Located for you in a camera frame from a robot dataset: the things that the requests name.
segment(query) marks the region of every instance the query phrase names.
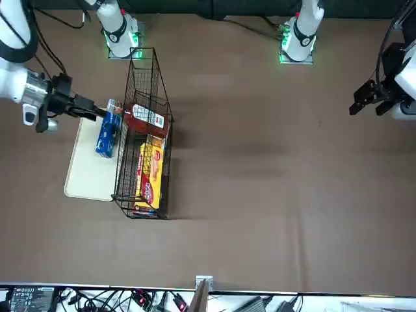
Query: red bottle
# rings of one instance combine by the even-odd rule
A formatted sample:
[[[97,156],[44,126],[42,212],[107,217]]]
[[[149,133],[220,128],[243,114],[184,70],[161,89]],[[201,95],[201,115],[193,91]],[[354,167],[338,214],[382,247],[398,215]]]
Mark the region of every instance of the red bottle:
[[[130,129],[136,132],[166,138],[169,131],[169,119],[149,110],[139,104],[127,104],[124,111],[124,121]]]

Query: blue package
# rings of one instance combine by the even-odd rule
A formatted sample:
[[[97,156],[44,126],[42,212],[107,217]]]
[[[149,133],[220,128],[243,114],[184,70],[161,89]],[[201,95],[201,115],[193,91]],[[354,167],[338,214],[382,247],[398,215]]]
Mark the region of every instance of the blue package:
[[[112,147],[117,137],[117,131],[120,127],[121,118],[111,112],[107,112],[101,124],[99,131],[96,152],[102,157],[111,158]]]

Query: yellow package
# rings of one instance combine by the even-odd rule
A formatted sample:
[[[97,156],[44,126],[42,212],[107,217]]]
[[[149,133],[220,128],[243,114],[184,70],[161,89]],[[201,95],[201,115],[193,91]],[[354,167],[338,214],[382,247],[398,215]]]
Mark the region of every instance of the yellow package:
[[[141,196],[148,204],[145,202],[136,202],[136,209],[159,208],[159,202],[161,200],[162,169],[162,140],[149,136],[148,141],[143,143],[140,147],[136,186],[136,196]]]

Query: wire basket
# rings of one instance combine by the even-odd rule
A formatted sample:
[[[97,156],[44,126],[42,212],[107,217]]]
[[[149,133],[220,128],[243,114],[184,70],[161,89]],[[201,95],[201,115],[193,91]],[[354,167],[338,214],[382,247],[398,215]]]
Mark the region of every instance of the wire basket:
[[[131,55],[139,59],[131,58],[129,65],[112,198],[129,218],[167,219],[174,119],[155,49],[136,48],[132,49]],[[145,116],[148,126],[140,131],[129,127],[125,119],[126,114],[129,114],[127,108],[132,103],[146,108],[148,114]],[[163,140],[150,134],[149,123],[153,121],[155,114],[168,121],[168,135]],[[157,149],[155,146],[162,151],[158,155],[161,156],[163,164],[162,168],[157,165],[157,171],[161,170],[159,200],[151,201],[148,187],[151,172],[156,172],[152,162],[153,152]]]

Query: bottle label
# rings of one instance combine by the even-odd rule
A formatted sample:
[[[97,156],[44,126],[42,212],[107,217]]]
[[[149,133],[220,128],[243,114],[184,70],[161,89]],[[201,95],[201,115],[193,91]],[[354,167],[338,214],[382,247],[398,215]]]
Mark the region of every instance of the bottle label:
[[[151,125],[163,129],[164,118],[162,115],[156,114],[148,110],[147,108],[138,104],[133,105],[133,116],[144,122],[148,122]]]

